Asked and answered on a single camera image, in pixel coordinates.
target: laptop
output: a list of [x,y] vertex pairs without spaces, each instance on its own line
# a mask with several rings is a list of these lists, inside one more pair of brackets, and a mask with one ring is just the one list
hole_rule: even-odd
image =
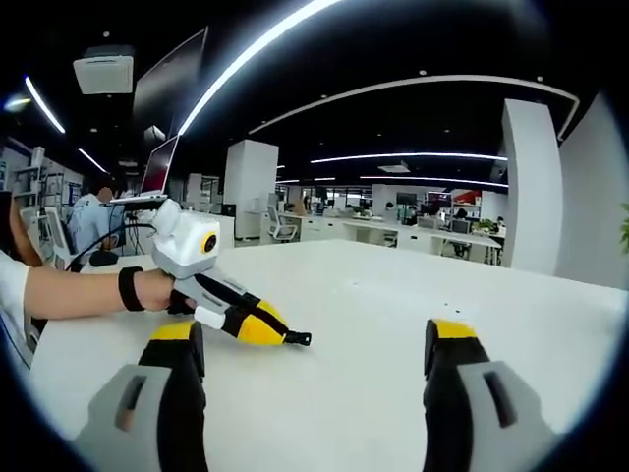
[[156,147],[146,164],[146,171],[142,180],[140,194],[133,197],[124,197],[122,199],[113,199],[110,205],[139,204],[143,202],[159,202],[166,200],[167,195],[164,194],[166,181],[168,180],[168,172],[175,155],[175,149],[179,143],[179,135],[162,143]]

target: ceiling vent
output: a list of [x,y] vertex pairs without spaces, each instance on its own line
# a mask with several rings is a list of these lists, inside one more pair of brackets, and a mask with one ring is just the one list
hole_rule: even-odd
[[388,172],[389,174],[406,174],[410,172],[408,165],[403,160],[400,160],[399,164],[393,165],[380,165],[378,169]]
[[131,93],[134,89],[134,57],[131,46],[97,46],[74,62],[81,92]]

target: white sleeve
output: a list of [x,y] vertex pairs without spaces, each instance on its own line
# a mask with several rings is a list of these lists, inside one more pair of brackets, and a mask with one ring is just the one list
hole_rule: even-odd
[[24,294],[30,267],[0,251],[0,310],[24,329]]

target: potted plant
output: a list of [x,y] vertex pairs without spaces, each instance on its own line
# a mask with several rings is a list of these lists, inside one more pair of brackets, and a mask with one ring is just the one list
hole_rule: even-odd
[[[622,204],[622,207],[629,212],[629,204]],[[622,222],[620,245],[622,246],[622,253],[629,254],[629,217],[626,217]]]

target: laptop screen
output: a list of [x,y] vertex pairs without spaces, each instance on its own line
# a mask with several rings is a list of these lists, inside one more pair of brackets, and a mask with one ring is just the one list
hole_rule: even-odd
[[164,193],[168,171],[170,170],[170,164],[172,163],[178,141],[179,136],[175,136],[156,147],[150,154],[140,190],[142,194],[147,192]]

